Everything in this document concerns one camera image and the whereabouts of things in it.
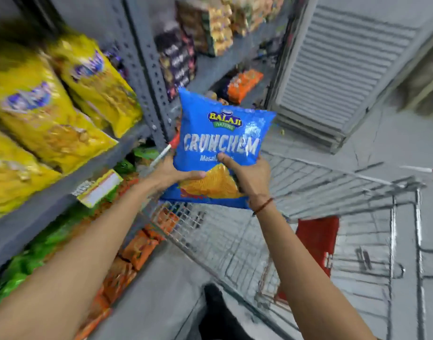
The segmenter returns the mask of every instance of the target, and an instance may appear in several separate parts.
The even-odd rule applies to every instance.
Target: person
[[[236,174],[259,219],[289,306],[305,340],[374,340],[344,295],[318,266],[270,199],[270,167],[259,157],[241,166],[220,153]],[[143,202],[184,179],[205,172],[180,172],[167,156],[88,230],[38,268],[0,305],[0,340],[73,339],[94,295]]]

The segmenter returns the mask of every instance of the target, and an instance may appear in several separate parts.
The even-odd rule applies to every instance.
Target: person's right hand
[[[218,160],[232,170],[240,183],[243,192],[249,197],[249,207],[256,210],[269,198],[270,165],[262,157],[251,166],[242,166],[224,153],[218,154]]]

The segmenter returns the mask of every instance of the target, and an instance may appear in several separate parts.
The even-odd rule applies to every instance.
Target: bracelet
[[[262,204],[261,207],[259,207],[256,211],[254,211],[254,212],[253,212],[253,217],[254,217],[255,215],[257,215],[259,212],[261,212],[262,210],[264,210],[264,208],[265,208],[268,204],[270,204],[270,203],[272,202],[272,200],[274,200],[273,197],[271,197],[271,198],[270,198],[269,200],[267,200],[264,204]]]

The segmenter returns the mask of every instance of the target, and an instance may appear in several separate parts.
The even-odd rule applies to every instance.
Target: vent grille
[[[279,105],[341,131],[416,34],[317,5]]]

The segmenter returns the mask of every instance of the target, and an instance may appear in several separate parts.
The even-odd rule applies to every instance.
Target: hand
[[[203,171],[192,170],[190,172],[181,172],[176,170],[172,161],[173,155],[169,154],[160,161],[157,168],[147,177],[154,184],[155,192],[163,191],[175,183],[186,179],[202,179],[206,173]]]
[[[249,197],[249,207],[253,210],[261,207],[269,198],[270,165],[262,157],[251,166],[242,166],[228,155],[219,153],[218,160],[232,170],[243,192]]]

